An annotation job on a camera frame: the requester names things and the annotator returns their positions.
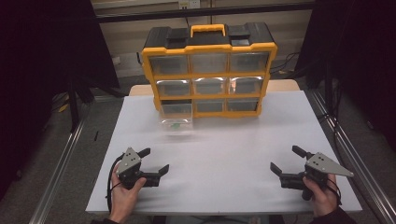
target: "black curtain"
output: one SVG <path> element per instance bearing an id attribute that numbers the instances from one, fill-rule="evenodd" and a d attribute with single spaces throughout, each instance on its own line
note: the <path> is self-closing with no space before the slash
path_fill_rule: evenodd
<path id="1" fill-rule="evenodd" d="M 50 117 L 54 94 L 67 81 L 118 87 L 117 76 L 89 0 L 0 2 L 0 198 L 30 158 Z"/>
<path id="2" fill-rule="evenodd" d="M 393 0 L 317 0 L 296 70 L 306 69 L 310 88 L 329 71 L 396 150 L 396 4 Z"/>

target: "sleeve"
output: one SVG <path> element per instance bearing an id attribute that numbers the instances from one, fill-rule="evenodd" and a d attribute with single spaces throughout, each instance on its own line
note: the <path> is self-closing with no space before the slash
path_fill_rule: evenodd
<path id="1" fill-rule="evenodd" d="M 120 224 L 120 223 L 105 218 L 103 219 L 103 221 L 92 220 L 91 224 Z"/>
<path id="2" fill-rule="evenodd" d="M 334 211 L 323 217 L 315 217 L 309 224 L 357 224 L 342 208 L 337 207 Z"/>

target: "electrical outlet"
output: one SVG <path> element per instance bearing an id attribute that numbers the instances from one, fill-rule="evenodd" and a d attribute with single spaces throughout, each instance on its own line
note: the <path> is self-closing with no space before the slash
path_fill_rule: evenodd
<path id="1" fill-rule="evenodd" d="M 200 8 L 200 0 L 178 0 L 178 9 Z"/>
<path id="2" fill-rule="evenodd" d="M 189 0 L 178 0 L 178 9 L 188 9 L 190 7 Z"/>
<path id="3" fill-rule="evenodd" d="M 189 8 L 200 8 L 200 7 L 201 7 L 201 1 L 200 0 L 190 0 Z"/>

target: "aluminum rail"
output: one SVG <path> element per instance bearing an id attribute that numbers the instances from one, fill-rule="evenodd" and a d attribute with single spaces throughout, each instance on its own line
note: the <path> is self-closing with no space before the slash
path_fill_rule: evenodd
<path id="1" fill-rule="evenodd" d="M 218 16 L 218 15 L 232 15 L 232 14 L 246 14 L 246 13 L 260 13 L 260 12 L 278 12 L 278 11 L 296 11 L 309 10 L 314 7 L 330 7 L 339 4 L 339 2 L 303 2 L 303 3 L 289 3 L 289 4 L 271 4 L 258 5 L 250 7 L 203 7 L 194 9 L 178 9 L 168 11 L 142 12 L 130 14 L 110 14 L 96 17 L 80 17 L 80 18 L 57 18 L 52 22 L 63 22 L 65 24 L 76 22 L 93 22 L 93 23 L 107 23 L 119 21 L 148 21 L 158 19 L 172 19 L 185 17 L 200 17 L 200 16 Z"/>
<path id="2" fill-rule="evenodd" d="M 316 103 L 318 104 L 320 111 L 323 114 L 326 114 L 327 110 L 324 105 L 324 99 L 321 96 L 321 94 L 318 93 L 318 91 L 313 91 L 312 95 Z M 330 128 L 334 131 L 334 127 L 337 121 L 331 117 L 327 117 L 326 120 Z M 382 188 L 376 182 L 373 175 L 370 173 L 369 169 L 361 159 L 361 156 L 359 155 L 358 151 L 356 150 L 356 148 L 353 147 L 352 143 L 350 142 L 349 138 L 347 137 L 347 134 L 344 132 L 341 125 L 337 124 L 335 134 L 342 149 L 345 151 L 347 157 L 349 158 L 353 167 L 355 168 L 356 173 L 359 175 L 364 186 L 367 188 L 368 192 L 375 201 L 375 204 L 378 207 L 379 211 L 381 212 L 383 218 L 387 221 L 387 223 L 395 224 L 396 211 L 393 208 L 393 205 L 388 195 L 384 192 L 384 190 L 382 190 Z"/>
<path id="3" fill-rule="evenodd" d="M 50 211 L 50 207 L 55 199 L 56 193 L 61 185 L 62 177 L 64 176 L 64 171 L 66 170 L 67 164 L 73 154 L 73 151 L 76 147 L 76 143 L 81 135 L 82 128 L 84 127 L 84 123 L 86 118 L 90 112 L 90 105 L 83 104 L 81 107 L 81 120 L 77 126 L 77 128 L 70 133 L 69 139 L 67 140 L 67 144 L 64 147 L 64 152 L 62 153 L 61 158 L 58 161 L 58 164 L 55 167 L 55 170 L 52 174 L 52 177 L 47 185 L 46 190 L 44 191 L 43 196 L 41 196 L 40 202 L 38 203 L 35 212 L 33 213 L 32 218 L 30 219 L 30 224 L 42 224 L 45 222 L 47 215 Z"/>

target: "yellow storage organizer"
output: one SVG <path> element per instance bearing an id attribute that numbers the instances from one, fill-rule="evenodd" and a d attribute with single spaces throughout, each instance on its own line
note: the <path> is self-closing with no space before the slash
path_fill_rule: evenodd
<path id="1" fill-rule="evenodd" d="M 143 69 L 164 118 L 258 116 L 276 43 L 263 22 L 155 27 Z"/>

